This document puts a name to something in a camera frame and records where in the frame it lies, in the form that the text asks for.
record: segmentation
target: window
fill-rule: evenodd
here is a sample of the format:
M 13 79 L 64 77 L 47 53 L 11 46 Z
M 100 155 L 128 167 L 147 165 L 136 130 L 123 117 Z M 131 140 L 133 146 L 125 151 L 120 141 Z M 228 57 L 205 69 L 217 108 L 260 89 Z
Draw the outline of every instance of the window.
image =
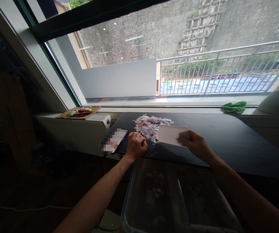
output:
M 87 105 L 258 105 L 279 85 L 279 1 L 37 2 L 31 31 Z

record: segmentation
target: green cloth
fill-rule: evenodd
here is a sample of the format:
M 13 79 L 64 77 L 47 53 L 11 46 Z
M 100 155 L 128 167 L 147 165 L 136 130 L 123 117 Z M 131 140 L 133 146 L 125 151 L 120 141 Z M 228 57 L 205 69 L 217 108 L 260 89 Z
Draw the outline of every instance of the green cloth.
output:
M 246 109 L 246 102 L 245 101 L 241 101 L 241 102 L 237 102 L 236 104 L 232 104 L 232 103 L 228 103 L 225 104 L 221 107 L 221 109 L 224 112 L 229 112 L 229 113 L 238 113 L 238 114 L 242 114 L 245 109 Z

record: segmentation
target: balcony railing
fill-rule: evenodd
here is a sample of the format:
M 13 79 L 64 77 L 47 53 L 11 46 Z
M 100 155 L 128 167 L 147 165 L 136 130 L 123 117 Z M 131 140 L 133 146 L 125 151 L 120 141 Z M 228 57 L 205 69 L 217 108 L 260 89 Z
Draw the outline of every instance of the balcony railing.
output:
M 158 62 L 160 95 L 266 92 L 279 78 L 279 41 Z

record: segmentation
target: desk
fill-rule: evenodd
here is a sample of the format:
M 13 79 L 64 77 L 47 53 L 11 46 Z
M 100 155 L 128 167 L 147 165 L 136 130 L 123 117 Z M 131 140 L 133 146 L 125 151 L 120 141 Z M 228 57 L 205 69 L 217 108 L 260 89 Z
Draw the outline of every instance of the desk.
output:
M 135 132 L 133 120 L 145 113 L 123 113 L 112 130 Z M 171 119 L 176 126 L 186 126 L 204 136 L 213 151 L 236 172 L 279 179 L 279 149 L 234 116 L 225 114 L 147 113 Z M 125 154 L 127 136 L 116 153 Z M 184 147 L 147 141 L 145 158 L 208 167 Z

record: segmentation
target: smartphone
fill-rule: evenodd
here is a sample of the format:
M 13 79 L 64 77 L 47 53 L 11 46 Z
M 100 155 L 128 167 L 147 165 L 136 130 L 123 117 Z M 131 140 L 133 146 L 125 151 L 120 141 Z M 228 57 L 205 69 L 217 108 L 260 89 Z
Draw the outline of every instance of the smartphone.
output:
M 125 135 L 127 134 L 126 129 L 116 129 L 115 131 L 111 132 L 109 136 L 106 137 L 102 145 L 102 151 L 104 153 L 115 153 L 116 149 L 118 148 L 119 144 L 123 141 Z

